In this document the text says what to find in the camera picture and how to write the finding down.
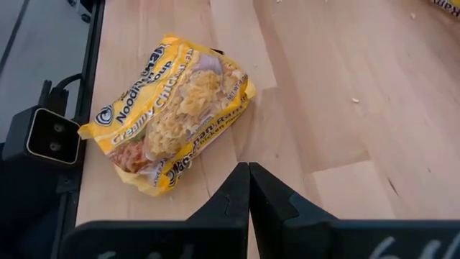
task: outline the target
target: wood grain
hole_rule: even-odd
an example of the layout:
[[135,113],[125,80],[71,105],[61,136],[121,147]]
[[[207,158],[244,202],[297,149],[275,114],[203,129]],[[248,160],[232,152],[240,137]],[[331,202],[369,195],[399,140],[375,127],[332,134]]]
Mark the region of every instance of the wood grain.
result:
[[185,219],[237,161],[261,163],[338,217],[460,217],[460,24],[436,7],[417,0],[107,0],[93,114],[137,80],[167,32],[225,51],[258,96],[160,198],[123,184],[90,141],[78,224]]

